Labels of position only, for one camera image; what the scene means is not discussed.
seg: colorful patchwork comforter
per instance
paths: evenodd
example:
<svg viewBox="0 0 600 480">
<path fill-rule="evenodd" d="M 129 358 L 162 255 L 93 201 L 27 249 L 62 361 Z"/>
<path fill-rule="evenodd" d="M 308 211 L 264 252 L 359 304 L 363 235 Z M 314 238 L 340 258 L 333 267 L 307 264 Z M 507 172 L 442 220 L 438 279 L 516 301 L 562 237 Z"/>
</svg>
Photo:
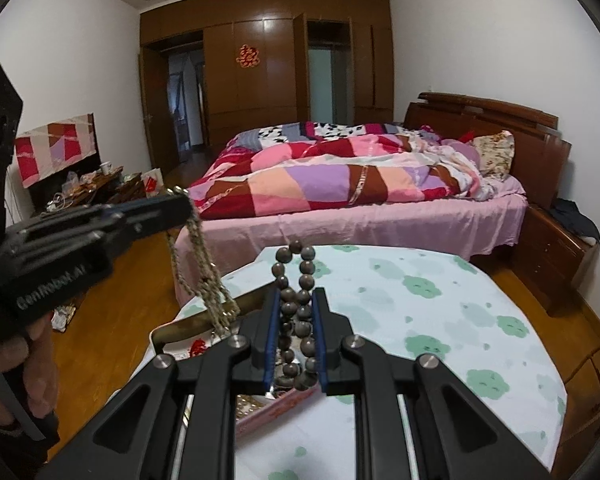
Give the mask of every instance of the colorful patchwork comforter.
<svg viewBox="0 0 600 480">
<path fill-rule="evenodd" d="M 295 123 L 244 132 L 189 188 L 208 220 L 493 194 L 462 153 L 392 124 Z"/>
</svg>

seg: bead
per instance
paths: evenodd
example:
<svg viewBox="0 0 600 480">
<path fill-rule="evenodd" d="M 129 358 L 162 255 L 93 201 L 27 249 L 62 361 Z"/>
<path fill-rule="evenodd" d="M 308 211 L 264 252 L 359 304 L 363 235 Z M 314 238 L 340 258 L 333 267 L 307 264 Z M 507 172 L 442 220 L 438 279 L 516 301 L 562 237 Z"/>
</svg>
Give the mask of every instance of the bead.
<svg viewBox="0 0 600 480">
<path fill-rule="evenodd" d="M 301 305 L 306 305 L 311 301 L 311 294 L 307 290 L 298 290 L 298 293 L 295 295 L 296 302 Z"/>
<path fill-rule="evenodd" d="M 289 249 L 291 249 L 293 254 L 300 254 L 300 251 L 302 251 L 302 242 L 300 240 L 293 240 L 289 244 Z"/>
<path fill-rule="evenodd" d="M 294 324 L 290 321 L 284 321 L 280 323 L 280 333 L 282 335 L 290 335 L 294 329 Z"/>
<path fill-rule="evenodd" d="M 282 311 L 283 316 L 291 317 L 296 313 L 296 310 L 298 310 L 298 306 L 292 302 L 283 303 L 280 310 Z"/>
<path fill-rule="evenodd" d="M 286 377 L 295 377 L 300 373 L 300 367 L 296 363 L 289 363 L 287 365 L 283 365 L 282 373 L 286 375 Z"/>
<path fill-rule="evenodd" d="M 282 276 L 278 276 L 276 278 L 276 287 L 282 290 L 283 288 L 287 288 L 289 286 L 289 278 L 284 274 Z"/>
<path fill-rule="evenodd" d="M 315 272 L 315 265 L 313 262 L 306 262 L 304 260 L 302 260 L 300 262 L 300 272 L 302 272 L 303 274 L 313 274 Z"/>
<path fill-rule="evenodd" d="M 281 264 L 288 264 L 293 259 L 293 254 L 291 253 L 291 249 L 288 247 L 280 247 L 276 251 L 276 261 Z"/>
<path fill-rule="evenodd" d="M 305 357 L 315 356 L 315 339 L 313 337 L 305 337 L 300 342 L 300 351 Z"/>
<path fill-rule="evenodd" d="M 292 363 L 296 358 L 296 354 L 291 348 L 289 348 L 288 350 L 283 350 L 280 352 L 280 357 L 282 357 L 282 360 L 285 363 Z"/>
<path fill-rule="evenodd" d="M 280 298 L 282 298 L 282 301 L 285 301 L 285 303 L 288 303 L 296 298 L 296 292 L 290 286 L 288 286 L 287 288 L 282 289 L 280 292 Z"/>
<path fill-rule="evenodd" d="M 307 388 L 311 388 L 315 383 L 318 382 L 318 376 L 316 374 L 308 374 L 306 372 L 302 372 L 300 374 L 302 384 Z"/>
<path fill-rule="evenodd" d="M 315 249 L 311 246 L 311 245 L 307 245 L 307 247 L 303 247 L 302 251 L 300 251 L 300 257 L 306 261 L 306 262 L 310 262 L 311 260 L 313 260 L 315 258 Z"/>
<path fill-rule="evenodd" d="M 302 339 L 303 337 L 307 337 L 311 335 L 312 330 L 311 323 L 307 321 L 296 321 L 294 325 L 294 333 Z"/>
<path fill-rule="evenodd" d="M 303 274 L 298 280 L 298 285 L 304 290 L 311 290 L 315 285 L 314 277 L 310 274 Z"/>
<path fill-rule="evenodd" d="M 299 306 L 297 314 L 300 321 L 307 321 L 308 319 L 311 319 L 311 305 Z"/>
<path fill-rule="evenodd" d="M 308 386 L 305 386 L 304 381 L 302 380 L 302 374 L 297 375 L 294 378 L 294 388 L 299 392 L 304 392 L 305 390 L 309 389 Z"/>
<path fill-rule="evenodd" d="M 278 338 L 278 348 L 280 348 L 281 350 L 289 350 L 290 346 L 291 346 L 291 338 L 288 335 L 281 335 Z"/>
<path fill-rule="evenodd" d="M 277 278 L 285 275 L 285 266 L 280 262 L 276 262 L 271 266 L 271 273 Z"/>
<path fill-rule="evenodd" d="M 318 363 L 315 357 L 308 357 L 304 362 L 304 369 L 311 374 L 315 374 L 318 371 Z"/>
<path fill-rule="evenodd" d="M 276 386 L 280 386 L 280 388 L 293 388 L 294 379 L 285 376 L 276 377 Z"/>
</svg>

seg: nightstand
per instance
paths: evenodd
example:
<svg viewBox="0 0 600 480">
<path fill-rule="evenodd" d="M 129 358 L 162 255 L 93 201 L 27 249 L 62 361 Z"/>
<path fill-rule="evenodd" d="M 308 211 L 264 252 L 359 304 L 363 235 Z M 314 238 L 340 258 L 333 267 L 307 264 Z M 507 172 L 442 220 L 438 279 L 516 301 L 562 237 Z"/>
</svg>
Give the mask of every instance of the nightstand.
<svg viewBox="0 0 600 480">
<path fill-rule="evenodd" d="M 526 208 L 512 268 L 548 314 L 580 285 L 600 244 L 590 246 L 535 205 Z"/>
</svg>

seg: wooden headboard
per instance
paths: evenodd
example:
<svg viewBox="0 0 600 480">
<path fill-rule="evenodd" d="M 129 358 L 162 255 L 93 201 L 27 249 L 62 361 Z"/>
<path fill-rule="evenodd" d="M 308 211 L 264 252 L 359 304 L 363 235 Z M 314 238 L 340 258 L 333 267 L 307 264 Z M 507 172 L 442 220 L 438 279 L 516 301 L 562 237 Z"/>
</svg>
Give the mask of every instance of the wooden headboard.
<svg viewBox="0 0 600 480">
<path fill-rule="evenodd" d="M 551 207 L 562 168 L 571 150 L 558 137 L 558 117 L 534 108 L 458 94 L 423 92 L 424 103 L 411 103 L 404 127 L 431 126 L 440 136 L 457 139 L 468 131 L 476 136 L 509 130 L 516 139 L 511 174 L 520 181 L 530 202 Z"/>
</svg>

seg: metal bolt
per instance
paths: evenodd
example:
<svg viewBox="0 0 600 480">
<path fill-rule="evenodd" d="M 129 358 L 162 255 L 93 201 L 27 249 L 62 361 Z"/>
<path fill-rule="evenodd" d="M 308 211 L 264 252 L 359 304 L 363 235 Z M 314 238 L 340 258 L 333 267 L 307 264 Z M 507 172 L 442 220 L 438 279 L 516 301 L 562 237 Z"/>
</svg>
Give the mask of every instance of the metal bolt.
<svg viewBox="0 0 600 480">
<path fill-rule="evenodd" d="M 156 368 L 160 370 L 165 370 L 169 368 L 172 364 L 176 362 L 176 359 L 172 355 L 169 354 L 158 354 L 156 357 L 152 359 L 152 363 Z"/>
<path fill-rule="evenodd" d="M 364 344 L 364 338 L 358 334 L 348 335 L 346 336 L 346 338 L 344 338 L 344 346 L 346 346 L 347 348 L 355 350 L 356 348 L 360 348 Z"/>
<path fill-rule="evenodd" d="M 438 368 L 440 359 L 433 354 L 423 354 L 418 357 L 418 362 L 423 368 L 426 368 L 427 370 L 433 370 L 434 368 Z"/>
<path fill-rule="evenodd" d="M 227 341 L 231 348 L 244 348 L 249 342 L 248 339 L 241 334 L 229 336 Z"/>
</svg>

